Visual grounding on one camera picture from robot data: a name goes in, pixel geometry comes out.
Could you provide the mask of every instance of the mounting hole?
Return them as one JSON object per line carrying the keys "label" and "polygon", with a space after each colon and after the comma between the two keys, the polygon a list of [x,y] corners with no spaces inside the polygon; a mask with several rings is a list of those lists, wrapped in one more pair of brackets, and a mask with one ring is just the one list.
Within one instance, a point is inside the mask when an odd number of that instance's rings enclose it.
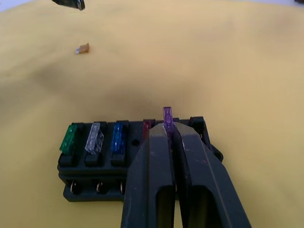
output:
{"label": "mounting hole", "polygon": [[132,145],[133,146],[139,146],[140,142],[137,139],[132,140]]}

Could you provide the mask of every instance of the loose fuse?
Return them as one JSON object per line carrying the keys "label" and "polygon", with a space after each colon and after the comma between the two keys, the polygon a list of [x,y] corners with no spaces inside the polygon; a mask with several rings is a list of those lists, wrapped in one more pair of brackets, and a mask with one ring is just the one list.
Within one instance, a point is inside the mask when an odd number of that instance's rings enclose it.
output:
{"label": "loose fuse", "polygon": [[124,132],[123,123],[117,122],[114,126],[113,137],[111,142],[111,151],[113,153],[124,154],[126,147],[126,133]]}
{"label": "loose fuse", "polygon": [[87,138],[85,150],[90,154],[98,154],[104,142],[104,135],[100,130],[100,123],[92,123],[90,134]]}
{"label": "loose fuse", "polygon": [[71,155],[74,152],[74,143],[76,137],[77,125],[71,124],[67,128],[66,135],[61,143],[60,151],[63,154]]}

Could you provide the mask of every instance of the green fuse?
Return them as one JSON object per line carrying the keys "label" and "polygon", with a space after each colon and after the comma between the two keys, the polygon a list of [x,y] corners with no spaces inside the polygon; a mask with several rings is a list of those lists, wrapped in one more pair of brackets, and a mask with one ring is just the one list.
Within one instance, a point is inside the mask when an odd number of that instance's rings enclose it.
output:
{"label": "green fuse", "polygon": [[65,138],[63,139],[61,146],[60,146],[60,151],[63,154],[71,155],[73,153],[76,131],[77,131],[76,124],[69,125],[69,127],[66,131]]}

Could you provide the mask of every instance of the fuse box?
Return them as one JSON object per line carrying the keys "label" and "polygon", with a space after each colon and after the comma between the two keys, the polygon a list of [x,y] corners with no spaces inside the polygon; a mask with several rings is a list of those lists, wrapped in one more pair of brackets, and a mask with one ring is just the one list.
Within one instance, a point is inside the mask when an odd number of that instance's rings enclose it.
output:
{"label": "fuse box", "polygon": [[[223,160],[210,144],[203,117],[171,120],[165,112],[164,117],[167,122],[193,127],[214,155]],[[57,166],[65,183],[64,197],[68,201],[123,201],[128,168],[149,129],[159,123],[163,121],[72,123],[60,147]]]}

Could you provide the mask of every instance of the tan fuse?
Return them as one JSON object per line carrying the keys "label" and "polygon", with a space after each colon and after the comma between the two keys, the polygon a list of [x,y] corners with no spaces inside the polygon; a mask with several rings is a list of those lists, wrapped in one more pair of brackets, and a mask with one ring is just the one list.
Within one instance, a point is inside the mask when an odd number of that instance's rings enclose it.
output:
{"label": "tan fuse", "polygon": [[81,45],[80,47],[78,47],[77,49],[76,49],[76,54],[81,54],[81,53],[88,53],[89,52],[89,50],[90,50],[90,45],[89,45],[89,43],[87,43],[87,44],[84,44],[84,45]]}

